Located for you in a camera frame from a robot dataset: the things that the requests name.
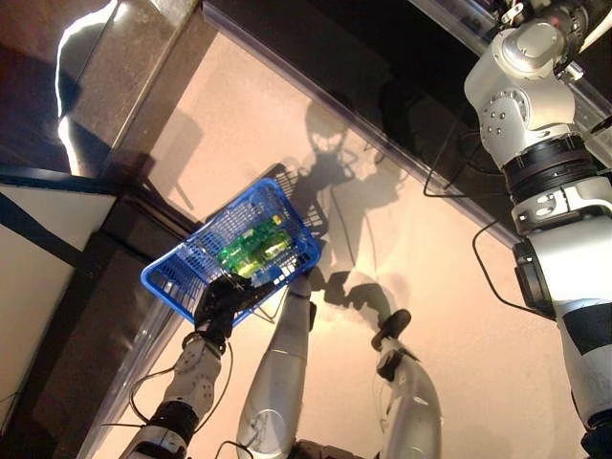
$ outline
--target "floor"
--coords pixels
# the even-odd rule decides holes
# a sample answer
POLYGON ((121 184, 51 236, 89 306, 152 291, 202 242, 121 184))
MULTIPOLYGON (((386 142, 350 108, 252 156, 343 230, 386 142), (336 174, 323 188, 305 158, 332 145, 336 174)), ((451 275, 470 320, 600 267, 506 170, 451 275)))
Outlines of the floor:
MULTIPOLYGON (((317 214, 327 242, 313 300, 298 438, 373 457, 380 448, 382 383, 369 345, 379 317, 398 308, 413 321, 404 342, 436 383, 447 458, 580 458, 581 425, 565 376, 556 325, 496 301, 471 251, 478 226, 381 156, 294 86, 219 35, 152 156, 151 180, 175 206, 202 219, 275 164, 298 176, 293 199, 317 214)), ((497 289, 520 302, 511 251, 483 235, 479 249, 497 289)), ((279 295, 265 305, 270 313, 279 295)), ((153 370, 171 366, 184 324, 153 370)), ((240 324, 228 394, 192 440, 213 457, 237 421, 273 326, 240 324)), ((228 357, 217 381, 225 383, 228 357)), ((169 377, 136 399, 152 413, 169 377)), ((137 422, 128 410, 121 422, 137 422)), ((117 457, 130 427, 109 428, 95 457, 117 457)), ((221 457, 233 457, 228 448, 221 457)))

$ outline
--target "black counter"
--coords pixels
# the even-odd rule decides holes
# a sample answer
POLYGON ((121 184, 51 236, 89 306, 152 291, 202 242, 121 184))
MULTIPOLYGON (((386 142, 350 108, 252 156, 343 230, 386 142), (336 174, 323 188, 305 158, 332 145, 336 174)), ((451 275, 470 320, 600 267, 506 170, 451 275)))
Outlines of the black counter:
POLYGON ((367 134, 399 146, 406 165, 434 165, 514 230, 504 179, 480 146, 464 96, 478 57, 410 2, 207 0, 205 14, 278 70, 300 75, 310 92, 332 97, 349 119, 365 121, 367 134))

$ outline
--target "green bottle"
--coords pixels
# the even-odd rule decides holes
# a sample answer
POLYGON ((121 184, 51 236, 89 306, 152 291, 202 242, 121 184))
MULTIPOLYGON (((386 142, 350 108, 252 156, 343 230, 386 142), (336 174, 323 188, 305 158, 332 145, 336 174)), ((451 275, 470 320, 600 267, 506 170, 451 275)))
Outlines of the green bottle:
POLYGON ((226 271, 250 278, 291 246, 289 233, 278 227, 281 223, 275 215, 248 229, 221 249, 217 260, 226 271))

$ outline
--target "blue plastic basket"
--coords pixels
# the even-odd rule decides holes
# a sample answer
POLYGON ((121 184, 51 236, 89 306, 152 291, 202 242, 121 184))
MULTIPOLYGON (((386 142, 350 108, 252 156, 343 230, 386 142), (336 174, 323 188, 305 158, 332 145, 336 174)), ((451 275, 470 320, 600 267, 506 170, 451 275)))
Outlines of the blue plastic basket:
MULTIPOLYGON (((280 227, 287 231, 293 244, 277 258, 256 272, 254 286, 273 282, 275 291, 315 266, 320 247, 304 226, 280 186, 271 179, 262 179, 224 207, 202 228, 172 251, 144 268, 144 286, 161 298, 181 316, 193 322, 193 310, 205 287, 223 275, 216 255, 236 237, 255 225, 282 216, 280 227)), ((257 306, 241 313, 234 325, 257 306)))

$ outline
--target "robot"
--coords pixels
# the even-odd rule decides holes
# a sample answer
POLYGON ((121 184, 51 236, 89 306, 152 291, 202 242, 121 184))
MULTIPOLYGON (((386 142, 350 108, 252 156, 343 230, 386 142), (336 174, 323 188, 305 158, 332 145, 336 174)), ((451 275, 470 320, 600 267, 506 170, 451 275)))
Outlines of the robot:
MULTIPOLYGON (((465 82, 481 140, 506 178, 521 241, 516 276, 526 304, 555 320, 572 397, 592 458, 612 457, 612 185, 598 175, 574 125, 561 71, 609 22, 607 0, 558 0, 538 18, 497 34, 465 82)), ((512 9, 516 15, 520 9, 512 9)), ((195 312, 174 379, 121 459, 184 459, 211 409, 234 314, 272 289, 230 275, 212 282, 195 312)), ((352 459, 348 451, 295 442, 308 335, 316 308, 305 277, 288 288, 281 317, 245 401, 235 445, 242 459, 352 459)), ((372 339, 377 372, 391 386, 379 459, 437 459, 440 404, 418 359, 398 340, 397 311, 372 339)))

